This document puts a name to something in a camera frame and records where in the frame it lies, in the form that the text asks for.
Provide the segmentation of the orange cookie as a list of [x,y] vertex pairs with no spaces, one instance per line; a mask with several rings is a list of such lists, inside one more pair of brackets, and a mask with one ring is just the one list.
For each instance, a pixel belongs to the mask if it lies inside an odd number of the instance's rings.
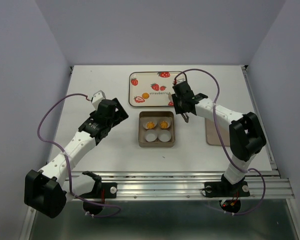
[[156,124],[155,124],[153,121],[148,121],[148,122],[145,124],[145,127],[146,127],[146,129],[148,129],[148,130],[153,129],[155,126],[156,126]]
[[161,129],[168,129],[170,127],[170,123],[166,120],[163,120],[159,123]]
[[142,94],[142,98],[144,98],[144,99],[148,99],[149,97],[150,97],[150,95],[147,92]]

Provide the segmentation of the beige tin lid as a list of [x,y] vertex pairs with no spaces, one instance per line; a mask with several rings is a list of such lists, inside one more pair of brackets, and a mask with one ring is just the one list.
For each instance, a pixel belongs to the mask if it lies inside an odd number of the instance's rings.
[[[230,147],[230,134],[229,131],[223,127],[219,127],[219,132],[222,137],[223,143],[226,147]],[[205,119],[205,138],[208,145],[221,146],[220,139],[212,120]]]

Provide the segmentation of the metal tongs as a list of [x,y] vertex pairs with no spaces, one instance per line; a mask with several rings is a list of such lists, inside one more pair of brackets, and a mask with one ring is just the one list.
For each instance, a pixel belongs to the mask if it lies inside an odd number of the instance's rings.
[[[173,102],[172,94],[171,94],[170,92],[168,93],[168,99],[169,99],[172,103],[174,103],[174,102]],[[189,122],[189,116],[188,116],[187,113],[181,113],[181,116],[182,116],[182,118],[184,119],[184,121],[185,121],[186,123]]]

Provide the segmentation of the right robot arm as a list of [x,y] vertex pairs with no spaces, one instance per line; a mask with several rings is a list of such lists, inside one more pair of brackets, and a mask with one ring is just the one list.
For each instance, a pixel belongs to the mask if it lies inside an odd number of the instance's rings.
[[219,138],[220,127],[228,130],[232,156],[220,189],[223,194],[232,195],[238,190],[238,183],[244,179],[251,161],[267,143],[258,116],[253,112],[243,114],[230,110],[202,93],[194,94],[186,81],[172,88],[175,113],[181,115],[186,123],[189,122],[188,113],[191,113],[212,121]]

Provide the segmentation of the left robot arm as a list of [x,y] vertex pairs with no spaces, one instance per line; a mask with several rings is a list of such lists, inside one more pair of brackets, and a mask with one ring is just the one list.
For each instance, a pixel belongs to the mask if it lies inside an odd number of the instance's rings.
[[73,199],[92,207],[84,212],[91,218],[101,218],[100,212],[108,207],[104,201],[106,190],[102,187],[102,178],[91,171],[73,178],[72,170],[112,128],[129,116],[117,98],[107,99],[102,91],[95,93],[91,103],[94,111],[67,146],[51,141],[59,148],[59,154],[40,170],[30,170],[25,176],[24,203],[52,219]]

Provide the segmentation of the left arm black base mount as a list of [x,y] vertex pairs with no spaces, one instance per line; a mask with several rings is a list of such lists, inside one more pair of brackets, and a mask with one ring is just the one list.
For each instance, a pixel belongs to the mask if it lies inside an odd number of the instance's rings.
[[[98,204],[105,204],[106,199],[115,199],[117,197],[117,183],[101,183],[98,186],[94,186],[91,192],[84,193],[81,195],[81,197],[84,199],[98,199],[98,201],[94,202]],[[87,202],[83,202],[82,206],[85,212],[97,216],[99,216],[100,213],[105,209],[104,206],[96,206]]]

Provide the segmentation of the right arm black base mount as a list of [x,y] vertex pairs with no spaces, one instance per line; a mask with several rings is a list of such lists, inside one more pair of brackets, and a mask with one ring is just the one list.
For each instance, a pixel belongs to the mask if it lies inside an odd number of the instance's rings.
[[220,208],[230,214],[237,214],[241,209],[241,198],[251,195],[246,181],[232,185],[225,180],[205,182],[201,194],[206,198],[219,198]]

